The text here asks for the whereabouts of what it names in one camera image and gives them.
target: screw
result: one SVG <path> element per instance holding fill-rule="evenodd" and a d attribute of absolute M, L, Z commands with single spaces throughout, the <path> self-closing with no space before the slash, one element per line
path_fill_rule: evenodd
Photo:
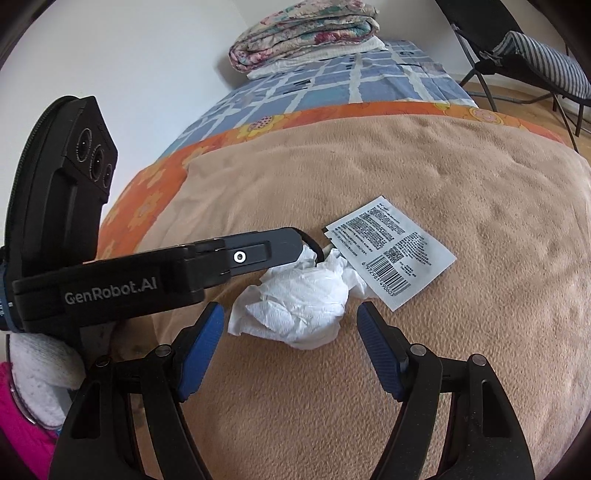
<path fill-rule="evenodd" d="M 410 351 L 416 356 L 423 356 L 425 353 L 427 353 L 425 346 L 421 345 L 420 343 L 415 343 L 413 346 L 411 346 Z"/>
<path fill-rule="evenodd" d="M 170 345 L 158 345 L 156 347 L 156 350 L 154 350 L 154 353 L 156 354 L 156 356 L 167 356 L 170 354 L 170 352 L 172 352 L 173 349 L 170 348 Z"/>
<path fill-rule="evenodd" d="M 238 251 L 234 254 L 234 261 L 236 263 L 244 263 L 246 261 L 246 253 Z"/>
<path fill-rule="evenodd" d="M 99 368 L 102 367 L 106 367 L 107 365 L 109 365 L 111 362 L 110 357 L 104 355 L 104 356 L 100 356 L 96 359 L 95 365 Z"/>
<path fill-rule="evenodd" d="M 479 353 L 472 355 L 472 361 L 479 367 L 484 367 L 486 365 L 486 357 Z"/>

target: black strap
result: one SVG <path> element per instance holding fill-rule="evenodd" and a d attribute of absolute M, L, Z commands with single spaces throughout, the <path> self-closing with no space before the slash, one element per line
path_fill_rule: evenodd
<path fill-rule="evenodd" d="M 291 228 L 293 228 L 296 232 L 300 234 L 300 237 L 304 241 L 304 243 L 307 244 L 308 247 L 310 247 L 311 250 L 316 254 L 316 264 L 322 263 L 324 261 L 324 252 L 322 251 L 320 245 L 316 242 L 316 240 L 314 240 L 310 235 L 300 230 L 299 228 L 296 228 L 294 226 Z"/>

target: camera module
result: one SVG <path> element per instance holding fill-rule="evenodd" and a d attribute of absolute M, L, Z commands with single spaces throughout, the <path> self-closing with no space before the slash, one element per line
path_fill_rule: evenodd
<path fill-rule="evenodd" d="M 85 128 L 80 137 L 78 138 L 78 144 L 76 145 L 76 156 L 78 161 L 85 161 L 90 151 L 90 142 L 92 141 L 92 134 L 88 128 Z"/>
<path fill-rule="evenodd" d="M 99 179 L 100 174 L 103 171 L 104 159 L 105 153 L 103 152 L 103 147 L 98 145 L 95 148 L 95 152 L 92 154 L 92 159 L 90 160 L 90 178 L 92 178 L 94 181 Z"/>
<path fill-rule="evenodd" d="M 113 165 L 110 163 L 105 168 L 105 176 L 103 177 L 103 187 L 106 189 L 111 186 L 111 177 L 113 176 Z"/>

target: striped cushion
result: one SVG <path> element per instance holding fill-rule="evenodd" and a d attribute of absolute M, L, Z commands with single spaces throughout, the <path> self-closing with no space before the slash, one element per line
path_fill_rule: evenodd
<path fill-rule="evenodd" d="M 546 81 L 578 99 L 591 99 L 591 83 L 577 61 L 519 32 L 510 31 L 487 56 L 502 65 L 505 55 L 517 54 Z"/>

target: blue gripper pad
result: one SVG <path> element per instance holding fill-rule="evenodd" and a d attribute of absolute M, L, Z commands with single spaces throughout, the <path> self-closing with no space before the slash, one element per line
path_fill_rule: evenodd
<path fill-rule="evenodd" d="M 205 325 L 185 357 L 177 390 L 181 402 L 187 400 L 201 386 L 201 381 L 222 336 L 223 317 L 223 308 L 217 304 L 205 320 Z"/>
<path fill-rule="evenodd" d="M 405 353 L 399 352 L 399 358 L 402 357 L 399 359 L 392 351 L 385 336 L 390 328 L 393 327 L 388 326 L 371 302 L 363 302 L 357 309 L 357 330 L 382 388 L 392 394 L 396 400 L 404 401 L 405 388 L 402 383 L 402 372 L 406 365 L 401 364 L 400 360 L 404 361 L 406 357 L 407 364 L 408 357 Z"/>

